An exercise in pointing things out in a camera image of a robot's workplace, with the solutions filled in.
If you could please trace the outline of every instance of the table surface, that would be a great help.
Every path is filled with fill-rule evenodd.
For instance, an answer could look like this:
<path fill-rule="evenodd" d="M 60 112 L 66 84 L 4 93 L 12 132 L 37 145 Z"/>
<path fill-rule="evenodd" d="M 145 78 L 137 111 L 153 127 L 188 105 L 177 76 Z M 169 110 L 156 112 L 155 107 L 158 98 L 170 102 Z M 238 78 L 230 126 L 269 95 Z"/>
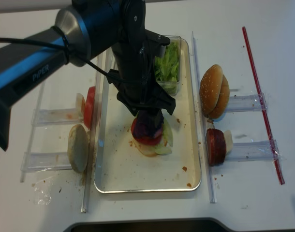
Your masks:
<path fill-rule="evenodd" d="M 0 14 L 0 37 L 23 38 L 37 33 L 54 24 L 56 13 Z M 89 210 L 82 214 L 83 191 L 61 177 L 53 184 L 63 191 L 55 194 L 49 205 L 35 205 L 31 184 L 36 174 L 27 175 L 24 183 L 19 183 L 19 177 L 30 135 L 31 112 L 39 93 L 36 88 L 13 107 L 10 145 L 7 152 L 0 149 L 0 231 L 62 231 L 79 222 L 168 218 L 213 218 L 235 231 L 295 229 L 295 1 L 147 4 L 147 29 L 180 35 L 190 51 L 194 32 L 200 77 L 212 64 L 219 63 L 228 76 L 245 73 L 252 78 L 243 48 L 243 26 L 248 31 L 262 90 L 268 96 L 268 117 L 283 155 L 285 185 L 279 185 L 272 162 L 232 163 L 232 171 L 227 170 L 219 181 L 218 202 L 211 204 L 206 167 L 202 165 L 202 182 L 193 192 L 103 195 L 91 186 Z M 95 72 L 87 66 L 67 65 L 54 75 L 94 76 Z"/>

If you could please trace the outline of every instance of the red straw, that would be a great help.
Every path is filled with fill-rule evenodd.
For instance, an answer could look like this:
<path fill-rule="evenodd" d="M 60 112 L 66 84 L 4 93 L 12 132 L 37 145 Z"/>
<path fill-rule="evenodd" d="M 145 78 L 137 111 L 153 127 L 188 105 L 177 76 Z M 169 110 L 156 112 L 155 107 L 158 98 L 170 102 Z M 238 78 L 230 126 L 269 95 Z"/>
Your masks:
<path fill-rule="evenodd" d="M 249 43 L 249 39 L 248 39 L 248 35 L 246 33 L 245 27 L 242 28 L 242 31 L 243 31 L 243 35 L 244 35 L 246 48 L 247 48 L 248 54 L 249 54 L 249 59 L 250 59 L 251 68 L 252 68 L 252 71 L 253 71 L 253 76 L 254 76 L 254 81 L 255 81 L 257 93 L 261 95 L 262 90 L 260 89 L 259 80 L 258 80 L 258 76 L 257 76 L 257 72 L 256 72 L 256 69 L 255 69 L 255 64 L 254 64 L 254 60 L 253 60 L 253 56 L 252 56 L 252 51 L 251 51 L 251 47 L 250 47 L 250 43 Z M 264 105 L 263 100 L 261 98 L 259 98 L 259 99 L 260 99 L 260 104 L 263 106 Z M 265 120 L 265 127 L 266 127 L 266 130 L 267 130 L 268 138 L 269 138 L 269 141 L 270 141 L 271 151 L 272 151 L 273 158 L 274 158 L 275 169 L 277 170 L 277 175 L 278 175 L 279 182 L 280 182 L 281 185 L 283 185 L 283 184 L 285 184 L 285 181 L 284 181 L 282 170 L 281 170 L 281 167 L 280 167 L 279 157 L 278 157 L 278 153 L 276 151 L 276 144 L 274 143 L 274 139 L 273 139 L 272 131 L 271 131 L 271 128 L 270 128 L 267 111 L 262 110 L 262 112 L 263 112 L 263 116 L 264 116 L 264 120 Z"/>

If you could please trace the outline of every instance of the black cable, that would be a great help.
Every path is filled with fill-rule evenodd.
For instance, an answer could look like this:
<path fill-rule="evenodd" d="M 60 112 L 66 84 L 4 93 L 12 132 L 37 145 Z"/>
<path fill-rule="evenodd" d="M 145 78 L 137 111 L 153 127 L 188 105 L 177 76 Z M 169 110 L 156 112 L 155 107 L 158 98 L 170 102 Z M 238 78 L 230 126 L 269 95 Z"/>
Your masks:
<path fill-rule="evenodd" d="M 41 42 L 41 41 L 36 41 L 36 40 L 15 39 L 15 38 L 1 38 L 0 37 L 0 43 L 27 44 L 27 45 L 35 45 L 35 46 L 41 46 L 41 47 L 49 47 L 49 48 L 53 48 L 53 49 L 56 49 L 56 50 L 62 50 L 62 51 L 64 51 L 65 54 L 66 54 L 66 56 L 68 56 L 70 54 L 69 48 L 66 47 L 66 46 L 61 46 L 61 45 L 56 45 L 56 44 L 51 44 L 51 43 L 46 43 L 46 42 Z M 143 80 L 139 80 L 139 81 L 128 81 L 128 80 L 124 80 L 124 79 L 118 78 L 118 77 L 116 77 L 114 75 L 110 75 L 109 73 L 107 73 L 104 70 L 102 70 L 101 68 L 99 68 L 97 65 L 93 64 L 92 62 L 90 62 L 88 59 L 80 56 L 77 53 L 75 53 L 74 55 L 78 59 L 80 59 L 83 62 L 85 62 L 86 64 L 88 64 L 89 66 L 93 67 L 95 70 L 97 70 L 98 72 L 100 72 L 104 76 L 109 77 L 109 78 L 111 78 L 113 80 L 116 80 L 118 82 L 125 83 L 125 84 L 128 84 L 128 85 L 139 85 L 143 81 Z"/>

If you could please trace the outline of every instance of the white tray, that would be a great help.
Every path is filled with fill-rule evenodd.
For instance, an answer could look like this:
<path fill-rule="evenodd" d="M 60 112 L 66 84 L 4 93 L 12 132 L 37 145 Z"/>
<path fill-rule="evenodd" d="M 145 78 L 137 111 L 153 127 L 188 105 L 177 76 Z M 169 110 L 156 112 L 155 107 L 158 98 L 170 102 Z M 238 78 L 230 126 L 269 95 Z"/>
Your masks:
<path fill-rule="evenodd" d="M 130 132 L 134 119 L 128 109 L 117 100 L 114 85 L 103 82 L 100 97 L 100 122 L 95 144 L 96 162 L 94 184 L 101 193 L 191 191 L 201 181 L 198 140 L 194 116 L 189 48 L 181 43 L 180 83 L 172 116 L 163 110 L 173 130 L 172 154 L 146 157 L 134 145 Z M 106 53 L 106 71 L 115 66 L 112 50 Z"/>

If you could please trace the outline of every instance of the robotic arm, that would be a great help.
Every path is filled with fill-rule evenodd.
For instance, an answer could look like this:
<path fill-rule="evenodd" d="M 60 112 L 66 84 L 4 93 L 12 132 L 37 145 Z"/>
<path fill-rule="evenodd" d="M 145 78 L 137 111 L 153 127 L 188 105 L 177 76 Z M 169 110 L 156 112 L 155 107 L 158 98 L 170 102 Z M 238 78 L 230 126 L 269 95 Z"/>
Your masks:
<path fill-rule="evenodd" d="M 72 0 L 58 12 L 53 27 L 25 39 L 29 45 L 18 41 L 0 48 L 0 147 L 8 147 L 14 103 L 61 66 L 81 67 L 109 47 L 118 71 L 106 76 L 118 89 L 117 99 L 134 116 L 147 110 L 156 125 L 161 109 L 172 114 L 175 99 L 157 84 L 153 66 L 170 40 L 145 29 L 145 12 L 144 0 Z"/>

